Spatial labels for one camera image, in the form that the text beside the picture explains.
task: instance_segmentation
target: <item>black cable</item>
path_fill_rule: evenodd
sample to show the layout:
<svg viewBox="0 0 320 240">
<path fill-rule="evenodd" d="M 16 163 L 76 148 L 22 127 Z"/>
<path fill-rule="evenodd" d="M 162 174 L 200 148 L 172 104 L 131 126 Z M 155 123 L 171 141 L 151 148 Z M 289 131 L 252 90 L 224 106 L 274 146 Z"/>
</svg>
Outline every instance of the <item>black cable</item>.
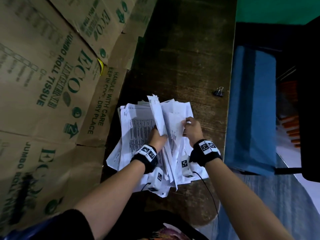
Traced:
<svg viewBox="0 0 320 240">
<path fill-rule="evenodd" d="M 151 183 L 146 183 L 143 187 L 142 187 L 142 190 L 144 189 L 144 187 L 146 187 L 148 184 L 151 184 Z"/>
<path fill-rule="evenodd" d="M 204 183 L 204 185 L 206 186 L 207 190 L 209 191 L 209 193 L 210 193 L 210 195 L 211 195 L 211 197 L 212 197 L 213 203 L 214 203 L 214 208 L 216 208 L 216 211 L 217 211 L 218 224 L 219 224 L 219 214 L 218 214 L 218 209 L 217 209 L 217 206 L 216 206 L 216 203 L 215 203 L 215 201 L 214 201 L 214 197 L 212 196 L 211 191 L 209 190 L 208 186 L 206 185 L 206 183 L 205 183 L 205 181 L 202 179 L 202 177 L 199 175 L 199 173 L 197 173 L 197 172 L 193 172 L 193 173 L 196 173 L 196 174 L 201 178 L 202 182 Z"/>
</svg>

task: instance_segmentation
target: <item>black wrist strap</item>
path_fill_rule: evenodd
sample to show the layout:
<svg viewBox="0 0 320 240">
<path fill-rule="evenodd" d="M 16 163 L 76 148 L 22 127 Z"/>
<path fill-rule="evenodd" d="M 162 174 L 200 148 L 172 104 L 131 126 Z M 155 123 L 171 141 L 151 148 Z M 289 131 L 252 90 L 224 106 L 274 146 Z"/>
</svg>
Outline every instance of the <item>black wrist strap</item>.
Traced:
<svg viewBox="0 0 320 240">
<path fill-rule="evenodd" d="M 133 160 L 139 160 L 145 165 L 146 170 L 144 174 L 152 173 L 158 164 L 157 150 L 153 146 L 143 145 L 136 151 L 131 161 Z"/>
<path fill-rule="evenodd" d="M 190 161 L 196 161 L 202 167 L 215 158 L 221 158 L 219 149 L 210 140 L 202 139 L 193 145 Z"/>
</svg>

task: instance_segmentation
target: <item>hand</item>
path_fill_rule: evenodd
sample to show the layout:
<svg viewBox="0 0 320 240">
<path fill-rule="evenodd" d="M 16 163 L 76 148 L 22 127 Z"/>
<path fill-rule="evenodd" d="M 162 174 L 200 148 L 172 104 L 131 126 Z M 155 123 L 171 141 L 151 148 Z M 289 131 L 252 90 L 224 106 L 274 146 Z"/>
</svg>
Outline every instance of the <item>hand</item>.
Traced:
<svg viewBox="0 0 320 240">
<path fill-rule="evenodd" d="M 195 143 L 204 139 L 199 121 L 195 120 L 192 117 L 188 117 L 186 118 L 186 120 L 182 121 L 182 124 L 185 128 L 183 132 L 183 136 L 188 137 L 190 141 L 190 146 L 192 148 Z"/>
<path fill-rule="evenodd" d="M 167 141 L 167 138 L 168 138 L 167 135 L 160 136 L 157 127 L 154 126 L 148 137 L 148 145 L 153 146 L 158 153 L 164 147 Z"/>
</svg>

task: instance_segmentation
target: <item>stack of papers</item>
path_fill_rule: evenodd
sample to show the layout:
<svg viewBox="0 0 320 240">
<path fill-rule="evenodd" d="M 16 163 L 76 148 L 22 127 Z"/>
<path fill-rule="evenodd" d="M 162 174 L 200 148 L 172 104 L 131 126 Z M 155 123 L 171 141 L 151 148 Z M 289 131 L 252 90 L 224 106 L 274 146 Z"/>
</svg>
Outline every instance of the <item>stack of papers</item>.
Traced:
<svg viewBox="0 0 320 240">
<path fill-rule="evenodd" d="M 128 165 L 134 153 L 148 142 L 150 131 L 157 126 L 160 135 L 168 135 L 164 148 L 158 152 L 158 167 L 163 171 L 161 189 L 154 193 L 166 197 L 170 187 L 178 189 L 179 184 L 187 184 L 199 180 L 195 171 L 204 179 L 208 174 L 204 167 L 197 163 L 189 163 L 192 176 L 182 175 L 182 162 L 187 160 L 193 148 L 189 139 L 183 137 L 182 121 L 193 117 L 189 102 L 181 103 L 174 99 L 160 103 L 156 95 L 148 96 L 149 101 L 138 104 L 127 104 L 118 108 L 121 121 L 121 135 L 118 144 L 109 155 L 106 163 L 115 170 L 121 170 Z M 146 185 L 149 174 L 143 175 L 134 192 L 141 191 Z"/>
</svg>

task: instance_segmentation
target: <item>clothing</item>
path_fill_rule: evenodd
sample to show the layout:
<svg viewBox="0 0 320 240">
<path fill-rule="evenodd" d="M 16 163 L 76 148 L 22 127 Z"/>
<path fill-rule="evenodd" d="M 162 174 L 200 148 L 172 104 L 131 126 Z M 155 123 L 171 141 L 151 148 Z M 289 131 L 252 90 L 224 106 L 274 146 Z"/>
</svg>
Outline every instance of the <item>clothing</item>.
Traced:
<svg viewBox="0 0 320 240">
<path fill-rule="evenodd" d="M 105 239 L 175 239 L 202 240 L 207 238 L 178 215 L 158 210 L 136 214 L 134 220 L 122 216 Z M 58 215 L 30 239 L 94 239 L 89 223 L 78 210 Z"/>
</svg>

